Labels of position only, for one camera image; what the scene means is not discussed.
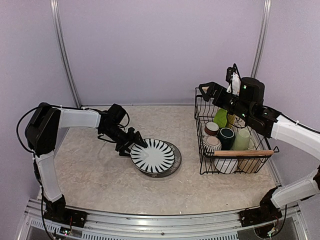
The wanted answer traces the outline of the white plate dark stripes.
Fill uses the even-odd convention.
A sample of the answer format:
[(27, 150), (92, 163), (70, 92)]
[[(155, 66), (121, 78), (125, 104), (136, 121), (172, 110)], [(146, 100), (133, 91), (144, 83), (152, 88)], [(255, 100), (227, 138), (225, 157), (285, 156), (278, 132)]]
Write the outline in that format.
[(134, 144), (130, 158), (134, 166), (145, 173), (162, 173), (174, 162), (175, 154), (164, 141), (146, 138), (147, 147)]

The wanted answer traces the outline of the yellow green woven plate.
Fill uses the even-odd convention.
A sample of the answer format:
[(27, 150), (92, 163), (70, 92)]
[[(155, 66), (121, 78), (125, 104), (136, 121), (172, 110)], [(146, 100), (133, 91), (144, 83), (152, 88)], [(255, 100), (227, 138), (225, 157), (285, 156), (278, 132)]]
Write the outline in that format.
[(232, 128), (234, 126), (234, 122), (235, 122), (235, 115), (234, 114), (230, 114), (230, 113), (227, 113), (226, 115), (226, 119), (227, 119), (227, 127), (228, 128)]

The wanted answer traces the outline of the grey reindeer plate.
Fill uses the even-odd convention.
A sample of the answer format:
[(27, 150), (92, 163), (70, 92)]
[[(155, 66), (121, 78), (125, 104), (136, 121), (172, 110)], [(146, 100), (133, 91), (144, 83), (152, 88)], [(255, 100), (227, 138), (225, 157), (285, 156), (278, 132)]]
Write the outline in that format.
[(165, 141), (165, 143), (168, 146), (170, 146), (170, 148), (173, 150), (173, 153), (174, 153), (174, 161), (173, 161), (172, 166), (168, 170), (166, 170), (165, 172), (161, 172), (161, 173), (147, 173), (147, 172), (140, 170), (141, 173), (143, 173), (144, 175), (151, 177), (151, 178), (165, 178), (165, 177), (172, 175), (173, 173), (175, 173), (179, 169), (181, 162), (182, 162), (182, 155), (181, 155), (180, 150), (171, 142)]

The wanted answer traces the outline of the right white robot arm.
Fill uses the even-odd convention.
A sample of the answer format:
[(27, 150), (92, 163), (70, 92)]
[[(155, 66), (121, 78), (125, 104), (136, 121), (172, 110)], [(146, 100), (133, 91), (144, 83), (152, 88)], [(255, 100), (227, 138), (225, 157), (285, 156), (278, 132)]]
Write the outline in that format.
[[(198, 86), (206, 102), (212, 103), (228, 113), (244, 120), (256, 133), (285, 143), (300, 152), (320, 159), (320, 133), (306, 125), (264, 105), (265, 85), (255, 78), (241, 80), (239, 93), (228, 91), (216, 82)], [(287, 204), (309, 199), (320, 193), (320, 169), (315, 168), (309, 174), (287, 185), (269, 190), (259, 203), (256, 218), (266, 222), (279, 209)]]

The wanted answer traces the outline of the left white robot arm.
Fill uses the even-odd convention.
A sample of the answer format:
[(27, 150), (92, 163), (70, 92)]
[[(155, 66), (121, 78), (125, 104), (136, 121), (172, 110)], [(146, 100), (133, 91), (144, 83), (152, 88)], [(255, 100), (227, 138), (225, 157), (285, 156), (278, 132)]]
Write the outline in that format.
[(42, 102), (28, 113), (32, 117), (24, 131), (27, 144), (22, 147), (32, 154), (34, 174), (41, 187), (46, 212), (61, 223), (70, 218), (70, 211), (66, 208), (54, 164), (54, 151), (60, 129), (96, 129), (98, 139), (115, 144), (116, 152), (122, 157), (130, 156), (133, 144), (147, 147), (139, 131), (133, 127), (125, 130), (121, 122), (128, 113), (115, 103), (109, 109), (101, 111)]

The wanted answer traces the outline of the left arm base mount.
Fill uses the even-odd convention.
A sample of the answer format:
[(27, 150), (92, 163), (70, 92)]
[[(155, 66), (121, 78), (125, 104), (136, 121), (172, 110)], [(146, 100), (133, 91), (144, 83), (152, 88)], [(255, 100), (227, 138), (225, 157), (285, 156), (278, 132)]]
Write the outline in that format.
[(87, 212), (71, 208), (65, 208), (61, 216), (49, 210), (44, 213), (46, 220), (78, 228), (84, 228), (87, 216)]

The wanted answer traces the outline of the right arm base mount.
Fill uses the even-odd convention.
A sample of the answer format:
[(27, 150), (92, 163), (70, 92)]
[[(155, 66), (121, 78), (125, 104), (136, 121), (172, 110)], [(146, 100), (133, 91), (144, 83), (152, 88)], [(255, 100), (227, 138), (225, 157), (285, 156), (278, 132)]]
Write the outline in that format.
[(276, 210), (272, 213), (263, 213), (259, 207), (252, 209), (246, 208), (245, 210), (240, 211), (238, 215), (242, 227), (274, 221), (283, 216), (279, 210)]

